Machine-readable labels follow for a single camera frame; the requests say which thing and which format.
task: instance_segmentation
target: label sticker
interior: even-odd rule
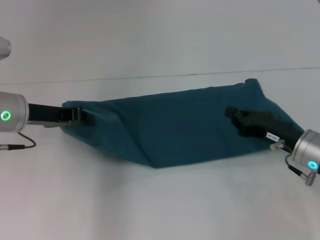
[[[276,136],[276,135],[274,135],[274,134],[272,134],[270,132],[266,133],[266,137],[268,139],[271,139],[271,140],[275,141],[275,142],[278,142],[280,140],[280,137],[278,137],[278,136]]]

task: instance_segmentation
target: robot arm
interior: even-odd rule
[[[305,179],[308,186],[313,184],[316,174],[320,174],[320,134],[313,130],[301,132],[290,124],[279,121],[271,112],[240,110],[229,106],[225,115],[244,137],[257,137],[271,143],[271,149],[283,149],[290,154],[286,157],[288,168]],[[289,164],[309,169],[309,174]]]
[[[0,36],[0,61],[11,54],[11,43]],[[29,125],[46,128],[94,124],[94,117],[81,108],[30,104],[20,94],[0,92],[0,132],[19,133]]]

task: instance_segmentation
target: silver cylindrical joint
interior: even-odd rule
[[[29,105],[20,94],[0,92],[0,132],[18,133],[29,119]]]
[[[4,37],[0,36],[0,61],[9,57],[11,54],[11,43],[5,39]]]
[[[320,164],[320,134],[311,129],[305,131],[294,146],[292,160],[317,171]]]

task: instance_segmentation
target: folded cloth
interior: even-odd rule
[[[225,116],[228,106],[268,111],[299,127],[264,96],[257,79],[231,86],[108,101],[67,101],[95,116],[95,125],[64,127],[68,135],[111,156],[163,168],[266,150],[270,144],[242,137]]]

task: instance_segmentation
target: white wall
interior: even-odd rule
[[[258,78],[267,97],[303,128],[320,131],[320,70],[2,85],[30,103],[101,101],[221,86]],[[152,169],[110,159],[60,129],[27,126],[38,146],[1,152],[0,239],[317,240],[320,178],[289,171],[263,152]],[[1,143],[26,143],[2,133]]]
[[[320,67],[317,0],[2,0],[0,83]]]

